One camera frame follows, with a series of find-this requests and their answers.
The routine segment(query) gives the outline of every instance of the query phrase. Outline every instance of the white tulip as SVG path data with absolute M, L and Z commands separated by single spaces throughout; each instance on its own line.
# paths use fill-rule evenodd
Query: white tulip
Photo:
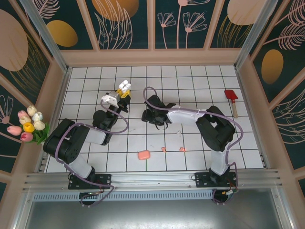
M 32 119 L 33 119 L 33 121 L 42 121 L 42 119 L 43 119 L 42 113 L 41 112 L 35 113 Z
M 29 106 L 27 111 L 28 111 L 29 116 L 31 116 L 31 117 L 33 117 L 34 114 L 36 114 L 38 112 L 35 106 Z
M 43 130 L 46 125 L 42 121 L 38 120 L 34 122 L 34 127 L 36 130 Z
M 27 116 L 23 116 L 19 119 L 19 122 L 20 122 L 21 125 L 24 125 L 25 123 L 30 123 L 31 119 Z

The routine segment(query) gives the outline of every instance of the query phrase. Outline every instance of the pink tulip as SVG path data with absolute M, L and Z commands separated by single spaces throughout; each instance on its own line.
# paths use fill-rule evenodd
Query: pink tulip
M 31 140 L 33 140 L 33 138 L 34 138 L 34 136 L 33 136 L 32 133 L 23 132 L 23 133 L 21 134 L 20 140 L 21 140 L 22 142 L 30 142 Z
M 6 130 L 11 134 L 11 135 L 14 135 L 14 136 L 18 136 L 21 134 L 22 132 L 22 129 L 20 126 L 14 126 L 14 125 L 11 125 L 9 126 L 8 128 L 6 128 Z
M 21 118 L 24 117 L 24 116 L 26 116 L 26 117 L 29 118 L 28 113 L 26 113 L 25 111 L 19 111 L 19 112 L 18 112 L 18 118 L 19 118 L 19 119 L 21 119 Z

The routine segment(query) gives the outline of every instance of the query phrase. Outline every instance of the black mounting plate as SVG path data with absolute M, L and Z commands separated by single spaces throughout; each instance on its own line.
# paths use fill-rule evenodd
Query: black mounting plate
M 215 184 L 210 178 L 209 172 L 195 173 L 196 187 L 230 187 L 230 183 L 225 179 L 219 184 Z M 236 173 L 229 172 L 227 178 L 236 186 Z
M 101 183 L 102 185 L 110 185 L 111 184 L 111 174 L 96 174 L 94 183 Z M 70 175 L 69 177 L 69 190 L 80 190 L 80 189 L 100 189 L 98 186 L 90 185 L 75 175 Z

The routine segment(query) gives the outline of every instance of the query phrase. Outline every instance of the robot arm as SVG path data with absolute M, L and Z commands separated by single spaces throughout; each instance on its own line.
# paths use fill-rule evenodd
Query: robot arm
M 128 112 L 127 106 L 131 100 L 130 86 L 127 81 L 124 81 L 117 91 L 106 93 L 102 100 L 110 104 L 108 111 L 99 110 L 94 113 L 93 127 L 81 125 L 72 128 L 59 148 L 58 158 L 88 181 L 95 181 L 95 169 L 83 159 L 80 154 L 81 148 L 85 142 L 103 146 L 109 143 L 112 134 L 104 133 L 96 128 L 110 131 L 118 120 L 118 116 L 113 112 L 118 114 L 121 111 Z M 45 141 L 43 150 L 55 157 L 59 141 L 73 124 L 75 124 L 74 121 L 64 119 Z
M 218 178 L 228 171 L 229 167 L 225 161 L 226 149 L 235 133 L 235 128 L 229 121 L 213 115 L 180 110 L 176 104 L 165 105 L 157 95 L 151 96 L 148 102 L 160 108 L 169 108 L 169 110 L 154 109 L 146 103 L 147 110 L 142 114 L 142 121 L 156 126 L 180 123 L 198 127 L 205 143 L 212 150 L 211 176 Z M 211 106 L 206 111 L 223 115 L 216 106 Z

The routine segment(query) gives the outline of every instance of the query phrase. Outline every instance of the wooden handle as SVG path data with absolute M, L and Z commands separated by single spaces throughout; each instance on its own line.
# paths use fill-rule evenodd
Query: wooden handle
M 237 109 L 236 109 L 236 103 L 232 103 L 232 107 L 233 107 L 233 116 L 234 116 L 234 118 L 238 118 L 238 113 L 237 113 Z

